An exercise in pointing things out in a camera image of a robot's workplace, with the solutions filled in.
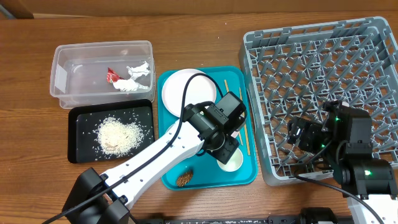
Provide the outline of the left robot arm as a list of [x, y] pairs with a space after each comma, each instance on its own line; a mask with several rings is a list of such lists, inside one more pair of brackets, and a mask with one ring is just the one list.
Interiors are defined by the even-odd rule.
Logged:
[[139, 197], [181, 161], [200, 150], [227, 164], [238, 148], [233, 137], [246, 120], [246, 106], [232, 92], [219, 102], [184, 106], [161, 138], [123, 164], [98, 174], [81, 173], [62, 209], [70, 223], [128, 223]]

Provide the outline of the red snack wrapper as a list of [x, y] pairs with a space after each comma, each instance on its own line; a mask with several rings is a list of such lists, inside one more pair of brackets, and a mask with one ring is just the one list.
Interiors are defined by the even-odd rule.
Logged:
[[106, 77], [108, 83], [116, 83], [119, 80], [123, 80], [113, 69], [108, 67], [108, 74]]

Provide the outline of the white napkin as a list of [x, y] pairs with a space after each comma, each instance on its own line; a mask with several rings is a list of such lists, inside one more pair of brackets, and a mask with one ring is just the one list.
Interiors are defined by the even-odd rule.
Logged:
[[141, 77], [146, 77], [150, 74], [149, 63], [144, 62], [142, 65], [137, 67], [127, 66], [127, 73], [130, 78], [119, 80], [116, 83], [112, 83], [115, 89], [120, 91], [137, 91], [137, 90], [148, 90], [149, 87], [140, 84], [137, 79]]

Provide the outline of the small white cup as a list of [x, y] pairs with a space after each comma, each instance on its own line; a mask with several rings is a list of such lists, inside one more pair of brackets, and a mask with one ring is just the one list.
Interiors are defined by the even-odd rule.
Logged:
[[226, 164], [223, 164], [220, 161], [217, 161], [217, 164], [220, 169], [225, 172], [235, 172], [243, 164], [243, 154], [241, 150], [237, 148]]

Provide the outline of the white rice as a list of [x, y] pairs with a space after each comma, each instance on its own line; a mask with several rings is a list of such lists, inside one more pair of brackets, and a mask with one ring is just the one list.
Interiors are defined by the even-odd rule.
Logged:
[[142, 106], [81, 114], [76, 151], [81, 161], [132, 157], [154, 142], [152, 110]]

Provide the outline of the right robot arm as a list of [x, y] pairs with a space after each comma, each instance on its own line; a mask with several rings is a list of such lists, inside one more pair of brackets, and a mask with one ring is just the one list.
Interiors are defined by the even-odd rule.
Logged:
[[298, 116], [287, 125], [287, 142], [321, 159], [338, 183], [332, 189], [347, 200], [354, 223], [397, 223], [397, 182], [390, 163], [373, 157], [372, 119], [341, 100], [326, 101], [323, 122]]

